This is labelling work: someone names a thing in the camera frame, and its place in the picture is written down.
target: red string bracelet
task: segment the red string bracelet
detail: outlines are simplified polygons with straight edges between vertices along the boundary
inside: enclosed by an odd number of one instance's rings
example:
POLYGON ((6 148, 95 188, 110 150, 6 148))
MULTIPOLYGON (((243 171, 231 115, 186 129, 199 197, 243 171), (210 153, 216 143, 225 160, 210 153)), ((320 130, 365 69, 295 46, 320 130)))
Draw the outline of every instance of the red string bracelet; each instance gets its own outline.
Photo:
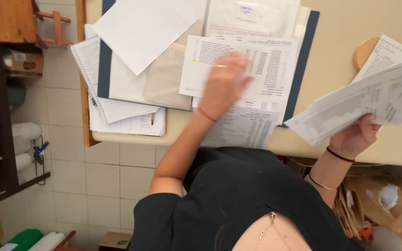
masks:
POLYGON ((205 118, 207 118, 210 121, 216 122, 216 120, 212 117, 210 117, 203 109, 198 107, 198 112, 201 113, 202 116, 204 116, 205 118))
POLYGON ((337 157, 337 158, 339 158, 339 159, 341 159, 341 160, 343 160, 343 161, 347 161, 347 162, 351 162, 351 163, 354 163, 354 161, 355 161, 354 159, 346 159, 346 158, 344 158, 344 157, 338 155, 338 154, 335 153, 334 151, 330 150, 330 147, 329 147, 329 146, 327 146, 327 151, 329 151, 332 155, 334 155, 335 157, 337 157))

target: woman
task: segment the woman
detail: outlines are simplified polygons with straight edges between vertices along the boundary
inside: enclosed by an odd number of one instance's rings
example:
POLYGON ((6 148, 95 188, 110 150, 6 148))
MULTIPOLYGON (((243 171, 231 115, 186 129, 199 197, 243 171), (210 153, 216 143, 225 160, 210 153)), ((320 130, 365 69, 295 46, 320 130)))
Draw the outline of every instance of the woman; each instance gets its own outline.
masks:
POLYGON ((304 180, 269 151, 198 150, 251 81, 237 84, 247 64, 237 52, 215 62, 192 121, 134 209, 131 251, 362 250, 332 207, 353 160, 376 141, 380 126, 371 114, 333 136, 304 180))

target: necklace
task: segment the necklace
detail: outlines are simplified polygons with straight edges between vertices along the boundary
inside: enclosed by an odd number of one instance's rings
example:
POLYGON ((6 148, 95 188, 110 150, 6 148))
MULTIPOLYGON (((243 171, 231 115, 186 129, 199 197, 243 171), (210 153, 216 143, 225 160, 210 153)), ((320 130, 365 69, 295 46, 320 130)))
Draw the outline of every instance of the necklace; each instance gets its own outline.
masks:
POLYGON ((260 239, 257 242, 257 247, 255 248, 255 251, 258 250, 258 247, 260 245, 260 241, 263 238, 263 236, 265 235, 265 232, 270 228, 273 227, 275 229, 275 231, 277 232, 277 234, 280 236, 280 239, 283 241, 283 243, 285 244, 285 246, 288 248, 289 251, 291 251, 291 248, 289 248, 289 246, 287 245, 286 241, 283 239, 282 235, 280 234, 279 230, 276 228, 276 226, 274 225, 274 219, 276 218, 276 213, 271 212, 268 214, 271 217, 271 223, 270 225, 265 229, 265 231, 261 231, 260 232, 260 239))

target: desk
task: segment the desk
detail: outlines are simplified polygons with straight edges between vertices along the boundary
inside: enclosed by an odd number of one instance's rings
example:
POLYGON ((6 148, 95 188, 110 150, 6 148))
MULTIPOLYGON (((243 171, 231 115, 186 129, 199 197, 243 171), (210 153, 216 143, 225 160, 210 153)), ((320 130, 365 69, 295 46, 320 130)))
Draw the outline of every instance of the desk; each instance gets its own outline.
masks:
MULTIPOLYGON (((349 84, 356 76, 352 54, 366 39, 385 34, 402 43, 402 1, 303 0, 302 5, 320 11, 320 18, 294 114, 313 100, 349 84)), ((101 16, 101 0, 87 0, 87 23, 101 16)), ((167 134, 152 137, 93 132, 98 141, 171 145, 191 118, 191 112, 167 109, 167 134)), ((312 147, 290 129, 277 127, 268 150, 278 155, 318 158, 328 141, 312 147)), ((385 127, 378 140, 357 161, 402 165, 402 127, 385 127)))

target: dark blue folder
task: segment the dark blue folder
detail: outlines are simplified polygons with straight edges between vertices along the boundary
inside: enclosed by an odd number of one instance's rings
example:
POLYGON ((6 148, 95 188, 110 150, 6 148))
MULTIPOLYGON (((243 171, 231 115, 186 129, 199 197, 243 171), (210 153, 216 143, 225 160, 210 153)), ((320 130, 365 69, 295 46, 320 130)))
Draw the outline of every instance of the dark blue folder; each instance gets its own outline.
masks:
MULTIPOLYGON (((116 0, 103 0, 102 14, 105 14, 116 0)), ((311 11, 308 24, 306 25, 305 37, 303 39, 302 48, 300 49, 299 59, 297 61, 296 71, 294 72, 293 84, 289 93, 288 104, 286 106, 285 117, 283 122, 293 117, 296 108, 297 97, 299 96, 300 86, 302 85, 303 74, 306 68, 306 62, 310 55, 311 44, 313 43, 314 34, 316 32, 317 22, 319 20, 319 12, 311 11)), ((111 56, 113 51, 102 40, 100 41, 100 67, 99 67, 99 87, 97 95, 101 98, 109 98, 109 83, 111 77, 111 56)))

